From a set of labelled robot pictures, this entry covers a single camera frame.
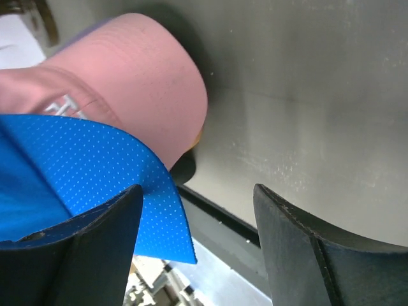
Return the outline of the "black baseball cap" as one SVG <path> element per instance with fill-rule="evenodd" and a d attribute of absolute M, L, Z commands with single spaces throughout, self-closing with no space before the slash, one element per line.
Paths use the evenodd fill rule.
<path fill-rule="evenodd" d="M 170 175 L 176 186 L 188 182 L 196 172 L 196 161 L 193 151 L 188 151 L 181 156 L 170 170 Z"/>

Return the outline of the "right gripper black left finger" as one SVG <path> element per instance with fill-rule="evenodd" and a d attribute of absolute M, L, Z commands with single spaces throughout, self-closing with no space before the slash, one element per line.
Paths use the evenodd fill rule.
<path fill-rule="evenodd" d="M 135 184 L 104 204 L 1 242 L 1 305 L 122 305 L 142 213 Z"/>

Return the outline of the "lavender baseball cap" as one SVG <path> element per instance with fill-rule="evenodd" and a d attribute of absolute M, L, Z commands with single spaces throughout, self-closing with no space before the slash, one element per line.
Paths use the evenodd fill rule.
<path fill-rule="evenodd" d="M 54 52 L 54 54 L 59 53 L 60 51 L 64 50 L 65 48 L 69 47 L 70 45 L 74 44 L 75 42 L 77 42 L 78 40 L 82 39 L 83 37 L 87 36 L 88 34 L 90 34 L 91 32 L 95 31 L 96 29 L 99 29 L 101 26 L 105 25 L 106 23 L 108 23 L 109 21 L 111 21 L 113 19 L 113 17 L 111 18 L 106 18 L 104 20 L 101 20 L 99 22 L 97 22 L 96 24 L 89 26 L 87 28 L 85 28 L 84 30 L 80 31 L 78 34 L 74 35 L 74 37 L 70 38 L 67 42 L 64 42 L 62 45 L 60 45 L 59 47 L 57 47 L 56 51 Z"/>

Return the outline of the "blue cap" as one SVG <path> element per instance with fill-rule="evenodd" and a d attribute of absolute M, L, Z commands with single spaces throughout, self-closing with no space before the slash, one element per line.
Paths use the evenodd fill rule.
<path fill-rule="evenodd" d="M 173 179 L 140 140 L 109 125 L 55 115 L 1 116 L 1 239 L 45 230 L 132 185 L 143 201 L 131 225 L 135 254 L 197 262 Z"/>

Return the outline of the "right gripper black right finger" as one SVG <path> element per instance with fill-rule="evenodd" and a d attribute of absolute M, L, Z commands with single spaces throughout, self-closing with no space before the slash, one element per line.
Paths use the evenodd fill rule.
<path fill-rule="evenodd" d="M 356 235 L 253 189 L 274 305 L 407 305 L 407 248 Z"/>

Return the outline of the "light pink cap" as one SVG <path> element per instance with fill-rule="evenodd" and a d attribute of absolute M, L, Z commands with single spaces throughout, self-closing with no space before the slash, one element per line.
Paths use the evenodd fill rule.
<path fill-rule="evenodd" d="M 199 69 L 154 19 L 127 13 L 45 61 L 1 71 L 1 112 L 79 117 L 122 129 L 167 168 L 193 148 L 207 115 Z"/>

